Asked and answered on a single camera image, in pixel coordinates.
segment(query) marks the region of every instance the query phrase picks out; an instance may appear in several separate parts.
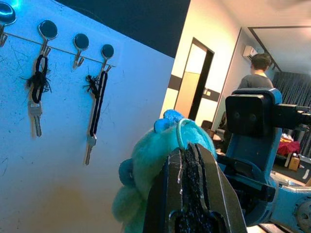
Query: person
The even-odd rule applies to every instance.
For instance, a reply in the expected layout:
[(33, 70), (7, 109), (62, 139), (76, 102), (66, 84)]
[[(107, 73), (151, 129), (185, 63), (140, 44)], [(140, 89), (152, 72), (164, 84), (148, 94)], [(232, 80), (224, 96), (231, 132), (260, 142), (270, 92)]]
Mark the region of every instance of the person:
[(268, 87), (273, 88), (271, 80), (266, 76), (265, 72), (272, 63), (270, 55), (266, 53), (256, 54), (252, 58), (251, 74), (246, 75), (238, 89)]

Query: curtain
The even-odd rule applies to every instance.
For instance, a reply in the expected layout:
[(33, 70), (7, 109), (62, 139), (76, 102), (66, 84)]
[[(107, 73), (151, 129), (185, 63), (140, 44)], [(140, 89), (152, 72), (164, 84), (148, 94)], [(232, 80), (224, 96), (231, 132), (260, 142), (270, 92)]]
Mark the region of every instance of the curtain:
[[(273, 79), (273, 85), (282, 93), (283, 103), (311, 107), (310, 75), (278, 72)], [(294, 131), (294, 139), (296, 138), (300, 139), (300, 153), (311, 158), (311, 132)]]

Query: air conditioner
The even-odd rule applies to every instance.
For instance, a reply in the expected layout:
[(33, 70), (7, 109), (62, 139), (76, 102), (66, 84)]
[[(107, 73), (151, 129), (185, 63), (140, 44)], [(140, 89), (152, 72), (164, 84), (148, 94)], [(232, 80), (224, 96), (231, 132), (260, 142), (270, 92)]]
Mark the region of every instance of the air conditioner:
[(253, 56), (257, 54), (257, 51), (250, 45), (246, 45), (243, 53), (243, 57), (249, 61), (252, 61)]

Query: plush toy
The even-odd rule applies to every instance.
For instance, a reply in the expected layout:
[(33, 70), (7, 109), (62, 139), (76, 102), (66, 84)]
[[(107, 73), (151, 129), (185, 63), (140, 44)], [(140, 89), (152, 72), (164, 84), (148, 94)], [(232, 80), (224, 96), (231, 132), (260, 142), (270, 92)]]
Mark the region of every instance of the plush toy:
[[(170, 152), (179, 147), (176, 127), (183, 116), (168, 110), (164, 118), (155, 122), (150, 130), (135, 145), (132, 158), (121, 163), (119, 177), (124, 185), (117, 193), (112, 213), (122, 222), (124, 233), (142, 233), (149, 191), (154, 178), (161, 171)], [(180, 127), (182, 143), (198, 143), (210, 150), (215, 158), (216, 151), (207, 133), (194, 121), (187, 121)]]

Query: silver key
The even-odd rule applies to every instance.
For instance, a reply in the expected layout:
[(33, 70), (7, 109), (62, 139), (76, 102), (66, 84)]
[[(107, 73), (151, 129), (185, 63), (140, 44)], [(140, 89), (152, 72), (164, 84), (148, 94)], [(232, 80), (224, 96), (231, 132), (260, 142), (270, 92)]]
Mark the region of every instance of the silver key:
[(97, 140), (97, 137), (95, 134), (93, 136), (91, 135), (87, 136), (86, 165), (89, 164), (89, 159), (91, 158), (92, 148), (93, 146), (96, 145), (96, 140)]
[(40, 126), (40, 117), (42, 115), (41, 102), (37, 106), (33, 106), (32, 102), (28, 102), (29, 113), (34, 117), (35, 120), (35, 131), (38, 137), (42, 135), (41, 126)]

